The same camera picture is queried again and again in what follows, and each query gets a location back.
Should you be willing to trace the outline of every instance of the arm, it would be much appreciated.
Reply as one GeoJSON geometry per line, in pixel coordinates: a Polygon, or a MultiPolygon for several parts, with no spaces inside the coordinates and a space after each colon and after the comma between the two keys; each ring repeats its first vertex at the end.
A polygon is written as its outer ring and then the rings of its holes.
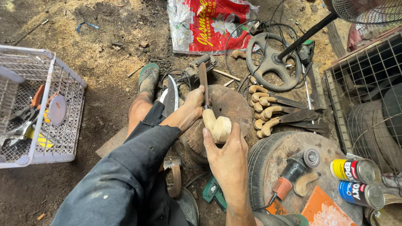
{"type": "Polygon", "coordinates": [[[202,115],[203,87],[161,124],[101,159],[63,201],[52,225],[137,225],[169,148],[202,115]]]}
{"type": "Polygon", "coordinates": [[[228,203],[226,225],[255,226],[249,195],[247,153],[248,146],[237,123],[222,149],[216,147],[209,129],[203,129],[204,146],[209,166],[228,203]]]}

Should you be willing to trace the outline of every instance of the right hand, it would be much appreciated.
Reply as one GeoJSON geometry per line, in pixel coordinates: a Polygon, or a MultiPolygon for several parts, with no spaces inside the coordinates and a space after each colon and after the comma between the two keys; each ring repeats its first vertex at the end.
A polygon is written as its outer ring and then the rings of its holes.
{"type": "Polygon", "coordinates": [[[240,126],[232,122],[232,132],[222,149],[216,147],[209,129],[203,129],[204,146],[211,171],[225,194],[231,213],[244,215],[251,210],[248,197],[248,145],[240,126]]]}

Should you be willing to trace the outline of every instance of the tire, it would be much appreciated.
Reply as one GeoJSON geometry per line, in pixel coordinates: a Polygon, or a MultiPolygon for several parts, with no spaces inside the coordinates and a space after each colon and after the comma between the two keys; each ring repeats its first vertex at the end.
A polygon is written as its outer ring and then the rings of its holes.
{"type": "Polygon", "coordinates": [[[250,196],[251,208],[257,209],[266,205],[264,194],[264,177],[265,169],[269,160],[269,156],[273,150],[286,137],[300,133],[298,131],[286,131],[277,134],[272,134],[269,137],[259,140],[251,148],[248,153],[248,193],[250,196]]]}

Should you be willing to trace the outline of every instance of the white plastic crate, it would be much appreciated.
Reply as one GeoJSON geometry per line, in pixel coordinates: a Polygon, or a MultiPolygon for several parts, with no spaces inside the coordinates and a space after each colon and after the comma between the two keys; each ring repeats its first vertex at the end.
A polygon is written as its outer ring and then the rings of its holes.
{"type": "Polygon", "coordinates": [[[39,103],[42,106],[46,106],[48,99],[57,93],[66,101],[66,115],[61,124],[54,125],[44,118],[45,111],[49,108],[42,107],[38,120],[34,123],[36,126],[32,139],[23,140],[13,147],[8,146],[9,139],[4,143],[0,149],[0,168],[73,161],[86,82],[56,57],[56,53],[45,49],[0,45],[0,67],[12,71],[8,78],[4,77],[4,73],[0,76],[0,135],[24,123],[22,120],[13,123],[8,119],[14,112],[31,103],[31,97],[40,85],[45,85],[39,103]],[[21,80],[21,77],[26,79],[26,82],[14,82],[21,80]]]}

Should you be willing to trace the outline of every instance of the leg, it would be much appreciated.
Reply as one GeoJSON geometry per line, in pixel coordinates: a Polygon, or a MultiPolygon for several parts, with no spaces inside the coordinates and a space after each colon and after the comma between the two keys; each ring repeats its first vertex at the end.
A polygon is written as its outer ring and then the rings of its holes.
{"type": "Polygon", "coordinates": [[[137,124],[142,121],[152,107],[150,94],[141,92],[138,97],[131,103],[128,113],[128,133],[131,134],[137,124]]]}

